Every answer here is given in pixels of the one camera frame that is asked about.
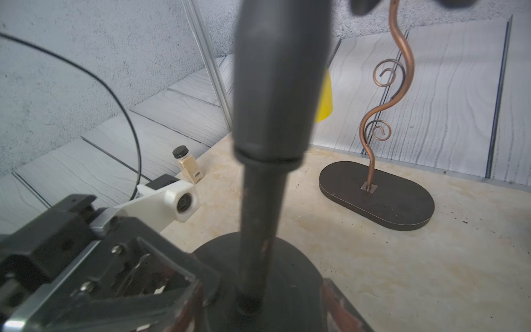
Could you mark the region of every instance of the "beige floor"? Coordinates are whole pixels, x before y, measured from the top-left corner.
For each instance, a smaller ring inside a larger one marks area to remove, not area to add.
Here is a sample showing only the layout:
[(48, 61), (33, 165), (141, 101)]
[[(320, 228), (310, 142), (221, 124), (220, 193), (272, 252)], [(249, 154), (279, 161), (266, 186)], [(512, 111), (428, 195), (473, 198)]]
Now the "beige floor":
[[(424, 186), (435, 213), (423, 228), (384, 228), (326, 199), (320, 171), (367, 160), (310, 149), (289, 176), (278, 236), (330, 277), (375, 331), (530, 331), (531, 194), (392, 164)], [(162, 235), (186, 251), (238, 230), (242, 167), (232, 138), (199, 164), (201, 208)]]

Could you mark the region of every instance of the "screw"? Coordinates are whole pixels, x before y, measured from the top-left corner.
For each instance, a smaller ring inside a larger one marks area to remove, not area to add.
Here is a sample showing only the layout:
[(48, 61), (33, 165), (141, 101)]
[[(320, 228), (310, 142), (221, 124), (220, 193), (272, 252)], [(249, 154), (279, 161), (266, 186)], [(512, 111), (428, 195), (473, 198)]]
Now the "screw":
[(119, 244), (115, 245), (115, 246), (111, 249), (111, 252), (112, 252), (112, 253), (115, 253), (115, 254), (118, 254), (118, 255), (121, 254), (122, 251), (123, 251), (123, 248), (122, 248), (122, 246), (119, 245)]
[(81, 292), (90, 293), (94, 290), (94, 282), (88, 281), (84, 282), (81, 287), (79, 287)]

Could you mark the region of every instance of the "yellow object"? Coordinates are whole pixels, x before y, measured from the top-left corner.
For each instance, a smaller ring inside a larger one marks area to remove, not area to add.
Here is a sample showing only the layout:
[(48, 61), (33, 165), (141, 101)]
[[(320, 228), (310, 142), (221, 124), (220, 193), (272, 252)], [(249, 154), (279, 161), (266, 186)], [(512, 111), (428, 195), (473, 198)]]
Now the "yellow object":
[(323, 87), (321, 89), (321, 99), (319, 100), (319, 108), (317, 109), (317, 115), (315, 122), (326, 119), (332, 114), (332, 80), (330, 79), (330, 73), (328, 69), (324, 73)]

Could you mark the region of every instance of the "black cable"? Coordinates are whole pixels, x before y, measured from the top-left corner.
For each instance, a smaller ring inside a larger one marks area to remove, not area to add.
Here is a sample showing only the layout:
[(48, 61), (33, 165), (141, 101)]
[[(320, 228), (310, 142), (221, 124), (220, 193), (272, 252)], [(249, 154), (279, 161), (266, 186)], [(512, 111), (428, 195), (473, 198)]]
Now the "black cable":
[(120, 101), (118, 100), (118, 97), (114, 94), (114, 92), (110, 89), (110, 87), (108, 85), (106, 85), (105, 82), (103, 82), (103, 80), (101, 78), (97, 77), (96, 74), (92, 73), (88, 69), (83, 68), (83, 66), (78, 65), (77, 63), (72, 62), (72, 61), (68, 60), (67, 58), (65, 58), (65, 57), (63, 57), (63, 56), (61, 56), (61, 55), (59, 55), (57, 53), (54, 53), (54, 52), (52, 52), (50, 50), (47, 50), (45, 48), (42, 48), (40, 46), (37, 46), (37, 45), (35, 45), (33, 43), (30, 43), (29, 41), (25, 41), (25, 40), (22, 40), (22, 39), (17, 38), (17, 37), (6, 35), (3, 32), (0, 32), (0, 37), (8, 39), (8, 40), (11, 40), (11, 41), (14, 41), (14, 42), (17, 42), (17, 43), (22, 44), (22, 45), (26, 45), (28, 47), (36, 49), (37, 51), (46, 53), (48, 55), (51, 55), (54, 58), (62, 60), (64, 62), (66, 62), (67, 64), (69, 64), (70, 66), (76, 67), (80, 71), (82, 71), (85, 74), (87, 74), (88, 76), (92, 77), (93, 79), (98, 81), (102, 86), (104, 86), (105, 89), (107, 89), (107, 91), (110, 93), (110, 95), (114, 98), (114, 101), (118, 104), (118, 106), (120, 107), (120, 109), (124, 113), (125, 118), (127, 119), (127, 122), (129, 124), (129, 127), (131, 127), (131, 131), (133, 132), (134, 143), (136, 145), (136, 155), (138, 156), (138, 173), (137, 173), (137, 176), (136, 176), (136, 184), (134, 186), (133, 194), (131, 195), (131, 198), (129, 198), (130, 201), (133, 200), (134, 197), (136, 196), (136, 186), (140, 183), (140, 176), (141, 176), (141, 172), (142, 172), (142, 158), (140, 157), (140, 144), (138, 143), (138, 137), (136, 136), (136, 131), (134, 129), (133, 123), (131, 122), (131, 119), (129, 118), (127, 112), (125, 111), (124, 106), (122, 105), (122, 103), (120, 103)]

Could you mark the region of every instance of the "metal stand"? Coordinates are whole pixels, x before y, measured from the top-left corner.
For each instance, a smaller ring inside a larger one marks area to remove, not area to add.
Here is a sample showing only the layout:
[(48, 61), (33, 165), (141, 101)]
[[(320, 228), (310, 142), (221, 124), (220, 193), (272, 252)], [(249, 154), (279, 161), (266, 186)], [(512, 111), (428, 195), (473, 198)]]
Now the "metal stand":
[[(376, 79), (376, 71), (380, 65), (386, 62), (393, 62), (396, 67), (400, 67), (403, 80), (400, 89), (391, 99), (380, 106), (374, 107), (367, 112), (359, 124), (359, 139), (367, 155), (369, 156), (369, 166), (364, 166), (350, 161), (340, 161), (328, 165), (319, 176), (319, 187), (321, 192), (332, 201), (364, 216), (368, 219), (391, 229), (400, 231), (410, 231), (424, 226), (430, 220), (435, 210), (435, 204), (431, 195), (420, 185), (405, 178), (385, 173), (375, 169), (376, 158), (369, 146), (366, 131), (371, 124), (372, 136), (379, 141), (386, 141), (391, 137), (391, 126), (384, 120), (369, 119), (398, 103), (409, 90), (415, 72), (415, 59), (413, 52), (406, 38), (398, 28), (399, 0), (391, 0), (389, 8), (389, 27), (393, 39), (400, 48), (404, 57), (406, 68), (397, 60), (387, 59), (380, 62), (373, 73), (373, 80), (379, 87), (388, 87), (395, 81), (395, 69), (387, 68), (385, 72), (391, 73), (391, 80), (387, 84), (382, 84)], [(376, 129), (385, 135), (385, 128), (388, 133), (385, 137), (378, 137)]]

